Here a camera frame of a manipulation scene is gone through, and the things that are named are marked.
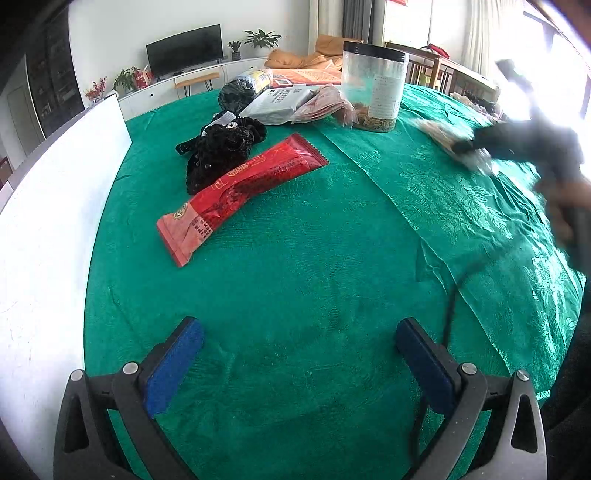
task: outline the tv stand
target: tv stand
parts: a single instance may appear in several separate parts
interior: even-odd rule
[[[157,82],[153,82],[141,90],[128,93],[119,99],[119,106],[121,113],[125,120],[142,115],[143,113],[154,110],[167,103],[185,98],[182,88],[182,83],[189,82],[197,77],[209,76],[217,74],[217,76],[210,77],[211,80],[208,85],[204,83],[196,83],[191,85],[192,94],[205,92],[209,89],[218,89],[223,87],[227,82],[235,79],[242,72],[251,69],[263,68],[266,57],[255,59],[243,59],[236,61],[224,61],[223,59],[217,62],[211,62],[207,66],[200,66],[195,69],[187,69],[180,74],[173,74],[166,78],[161,77]]]

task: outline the white board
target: white board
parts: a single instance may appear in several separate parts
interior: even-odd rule
[[[130,145],[111,96],[48,147],[0,213],[0,417],[41,480],[53,478],[68,376],[84,367],[90,258]]]

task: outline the green plant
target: green plant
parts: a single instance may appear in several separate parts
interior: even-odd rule
[[[123,90],[133,90],[135,88],[134,74],[131,69],[123,69],[119,72],[113,83],[113,88],[120,86]]]
[[[245,30],[244,33],[248,33],[244,44],[252,43],[253,47],[276,47],[279,45],[279,39],[282,38],[279,33],[275,31],[265,33],[260,28],[258,32],[252,32]]]
[[[230,47],[232,49],[232,51],[238,51],[238,49],[240,48],[240,45],[242,45],[242,42],[240,40],[231,41],[230,43],[228,43],[228,47]]]

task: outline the human hand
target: human hand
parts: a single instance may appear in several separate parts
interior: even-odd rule
[[[541,180],[534,189],[546,198],[546,215],[556,245],[565,247],[572,242],[574,233],[564,218],[564,208],[579,207],[591,211],[591,183],[585,179],[561,184]]]

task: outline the blue gripper pad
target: blue gripper pad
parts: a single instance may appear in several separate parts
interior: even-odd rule
[[[454,385],[433,351],[408,319],[400,321],[394,339],[433,411],[448,418],[456,408]]]
[[[171,335],[169,340],[176,336],[171,345],[165,344],[166,352],[146,380],[144,408],[151,419],[166,410],[203,346],[204,331],[199,321],[186,317],[183,323],[182,330]]]

